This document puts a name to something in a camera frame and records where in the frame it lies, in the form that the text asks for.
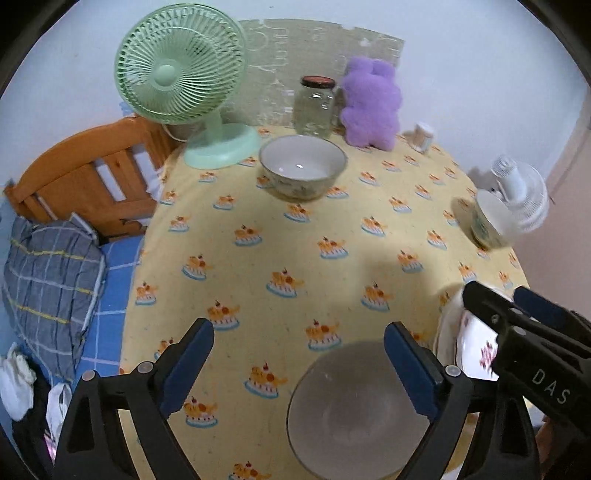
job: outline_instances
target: bowl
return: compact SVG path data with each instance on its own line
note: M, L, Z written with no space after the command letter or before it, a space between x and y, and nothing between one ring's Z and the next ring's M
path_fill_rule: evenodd
M429 426L380 341L333 350L300 380L287 413L299 461L327 480L378 480L408 462Z
M307 135L275 138L259 159L275 189L300 200L325 193L347 166L347 155L334 143Z
M497 288L485 286L512 301ZM490 369L498 347L496 332L464 308L462 293L463 288L441 312L433 353L442 365L457 365L468 377L497 380L497 375Z
M478 190L472 215L472 235L484 248L511 246L520 229L509 207L487 190Z

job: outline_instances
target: wooden headboard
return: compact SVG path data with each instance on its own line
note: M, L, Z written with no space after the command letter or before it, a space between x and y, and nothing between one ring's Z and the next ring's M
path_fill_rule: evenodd
M138 144L144 145L155 169L175 147L161 125L139 116L122 118L58 143L4 193L17 214L31 220L52 220L44 201L57 218L67 220L76 212L106 238L141 234L142 225L134 219L151 217L156 202L146 193L145 180L130 150ZM125 200L116 202L95 170L93 162L100 158Z

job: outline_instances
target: fan grille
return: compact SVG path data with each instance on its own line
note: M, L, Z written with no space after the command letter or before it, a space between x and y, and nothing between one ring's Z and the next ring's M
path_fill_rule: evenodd
M115 60L115 82L138 114L185 124L221 106L246 70L240 25L206 5L160 8L126 35Z

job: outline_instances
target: yellow tablecloth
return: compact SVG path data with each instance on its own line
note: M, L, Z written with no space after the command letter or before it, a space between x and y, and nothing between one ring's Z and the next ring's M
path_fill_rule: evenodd
M212 353L170 418L204 479L313 479L291 451L285 417L320 355L380 339L394 320L429 345L462 282L509 292L526 284L512 250L483 252L466 234L475 188L443 150L422 155L402 138L389 153L331 140L349 165L308 203L278 197L255 159L208 173L180 158L167 175L135 273L122 366L157 358L197 317L214 323ZM152 478L129 422L138 472Z

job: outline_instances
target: stuffed animal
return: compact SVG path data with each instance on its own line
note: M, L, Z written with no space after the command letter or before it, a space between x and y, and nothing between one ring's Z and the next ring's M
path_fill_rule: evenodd
M341 83L346 107L340 114L345 140L354 147L373 145L392 150L400 130L400 88L394 83L393 65L367 57L349 60Z

